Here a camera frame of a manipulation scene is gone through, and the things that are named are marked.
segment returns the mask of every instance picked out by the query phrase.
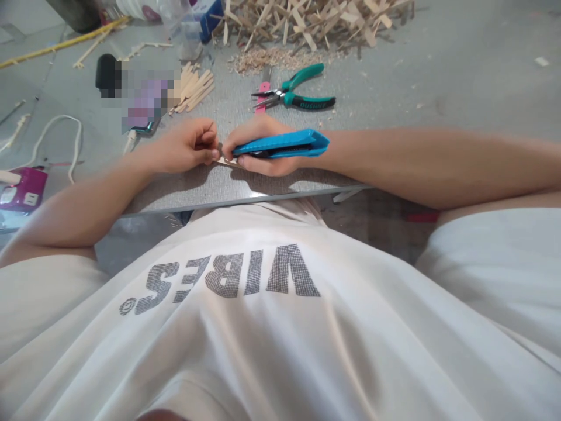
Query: pink tool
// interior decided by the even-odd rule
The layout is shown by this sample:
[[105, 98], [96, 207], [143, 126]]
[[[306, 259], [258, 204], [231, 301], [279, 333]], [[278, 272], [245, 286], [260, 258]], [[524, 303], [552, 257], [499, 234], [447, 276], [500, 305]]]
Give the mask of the pink tool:
[[0, 171], [0, 181], [7, 183], [0, 195], [0, 209], [33, 212], [41, 204], [47, 174], [35, 168]]
[[[259, 92], [266, 92], [270, 90], [270, 88], [271, 88], [271, 66], [265, 66], [265, 68], [263, 69], [263, 82], [259, 87]], [[264, 100], [266, 100], [265, 97], [257, 98], [257, 103], [263, 102]], [[257, 108], [255, 108], [255, 114], [263, 114], [266, 109], [267, 107], [265, 105], [262, 107], [258, 106]]]

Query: cord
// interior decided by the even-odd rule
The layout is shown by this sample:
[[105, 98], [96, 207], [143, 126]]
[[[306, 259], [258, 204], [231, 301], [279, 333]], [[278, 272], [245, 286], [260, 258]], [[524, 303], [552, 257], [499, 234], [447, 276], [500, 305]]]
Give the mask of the cord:
[[51, 121], [49, 121], [49, 123], [47, 123], [45, 125], [45, 128], [43, 129], [43, 132], [41, 133], [41, 136], [39, 136], [39, 139], [38, 139], [37, 143], [35, 143], [35, 146], [33, 147], [33, 154], [32, 154], [31, 159], [28, 162], [26, 162], [23, 165], [19, 165], [15, 168], [11, 168], [8, 171], [15, 170], [16, 168], [28, 167], [30, 165], [33, 165], [33, 163], [37, 159], [37, 151], [39, 150], [39, 146], [41, 145], [41, 142], [43, 141], [43, 138], [45, 137], [45, 134], [47, 134], [47, 131], [49, 130], [49, 128], [51, 127], [51, 125], [55, 121], [57, 121], [59, 119], [64, 119], [64, 118], [74, 120], [75, 122], [78, 123], [78, 131], [76, 132], [76, 138], [74, 139], [74, 158], [72, 159], [72, 164], [70, 165], [70, 168], [68, 169], [68, 179], [70, 180], [70, 183], [74, 184], [74, 178], [72, 177], [72, 174], [74, 173], [74, 167], [76, 167], [76, 163], [78, 162], [78, 155], [80, 154], [80, 146], [81, 146], [80, 145], [80, 138], [82, 137], [82, 122], [80, 120], [78, 120], [77, 118], [74, 118], [74, 117], [66, 115], [66, 114], [62, 114], [60, 116], [54, 117]]
[[129, 152], [130, 145], [133, 145], [133, 148], [136, 146], [136, 137], [137, 137], [136, 130], [129, 130], [129, 134], [127, 135], [127, 144], [124, 146], [123, 155], [126, 155]]

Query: pliers jaw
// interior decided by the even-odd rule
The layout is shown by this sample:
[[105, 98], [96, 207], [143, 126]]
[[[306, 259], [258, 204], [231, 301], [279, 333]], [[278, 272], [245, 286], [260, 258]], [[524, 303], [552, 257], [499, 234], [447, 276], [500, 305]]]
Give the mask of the pliers jaw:
[[280, 102], [282, 100], [282, 98], [285, 96], [285, 93], [280, 89], [275, 89], [273, 91], [258, 92], [256, 94], [251, 94], [251, 96], [257, 96], [259, 98], [267, 98], [268, 97], [268, 99], [266, 99], [264, 101], [261, 101], [260, 103], [253, 106], [253, 108], [257, 108], [257, 107], [260, 107], [260, 106], [267, 107], [271, 104]]

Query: green pliers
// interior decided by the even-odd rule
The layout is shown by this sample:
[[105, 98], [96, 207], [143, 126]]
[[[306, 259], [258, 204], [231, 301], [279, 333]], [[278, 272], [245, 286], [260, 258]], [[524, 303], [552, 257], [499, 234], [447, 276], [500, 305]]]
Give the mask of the green pliers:
[[329, 108], [335, 105], [335, 97], [330, 98], [307, 98], [305, 96], [298, 96], [292, 92], [294, 88], [300, 85], [302, 82], [313, 78], [319, 73], [323, 72], [325, 66], [323, 63], [318, 63], [311, 65], [309, 67], [303, 68], [298, 73], [296, 73], [292, 78], [287, 80], [282, 84], [281, 89], [274, 89], [272, 91], [257, 92], [251, 94], [251, 96], [258, 96], [260, 98], [268, 98], [253, 108], [259, 106], [269, 106], [280, 101], [284, 101], [285, 105], [294, 105], [298, 108], [306, 110], [320, 110], [324, 108]]

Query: gray table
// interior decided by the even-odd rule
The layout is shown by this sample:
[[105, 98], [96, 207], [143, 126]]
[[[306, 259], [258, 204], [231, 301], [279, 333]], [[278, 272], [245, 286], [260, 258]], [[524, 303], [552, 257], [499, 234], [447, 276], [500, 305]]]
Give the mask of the gray table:
[[[296, 128], [365, 129], [392, 126], [448, 125], [485, 129], [556, 140], [561, 133], [561, 8], [554, 0], [447, 0], [418, 1], [417, 16], [398, 30], [388, 31], [389, 41], [377, 48], [351, 51], [326, 66], [324, 77], [302, 85], [309, 96], [337, 97], [331, 111], [303, 112], [277, 106], [268, 113]], [[57, 27], [21, 42], [0, 46], [0, 60], [56, 43], [70, 30]], [[164, 42], [161, 26], [135, 23], [111, 35], [85, 60], [86, 69], [72, 68], [91, 42], [0, 70], [0, 115], [21, 99], [27, 104], [0, 126], [8, 136], [19, 115], [32, 119], [16, 146], [0, 156], [0, 168], [29, 159], [44, 125], [66, 113], [82, 120], [84, 141], [75, 171], [82, 180], [115, 162], [122, 154], [126, 135], [121, 134], [121, 111], [104, 103], [94, 87], [95, 63], [102, 53], [127, 54], [141, 42]], [[208, 116], [218, 122], [224, 139], [252, 116], [248, 94], [261, 76], [242, 77], [231, 72], [228, 61], [238, 50], [206, 47], [203, 68], [211, 68], [216, 89], [192, 113], [163, 118], [155, 137], [162, 136], [181, 119]], [[540, 67], [534, 59], [550, 62]], [[145, 49], [134, 58], [179, 70], [173, 49]], [[293, 71], [274, 69], [271, 82], [287, 79]], [[75, 123], [64, 121], [50, 132], [37, 162], [70, 161]], [[46, 197], [68, 185], [66, 167], [50, 171]], [[162, 176], [139, 194], [127, 212], [171, 212], [279, 198], [326, 194], [359, 189], [349, 178], [325, 171], [303, 170], [288, 177], [266, 178], [221, 165], [197, 168], [187, 174]], [[5, 225], [21, 220], [7, 216]]]

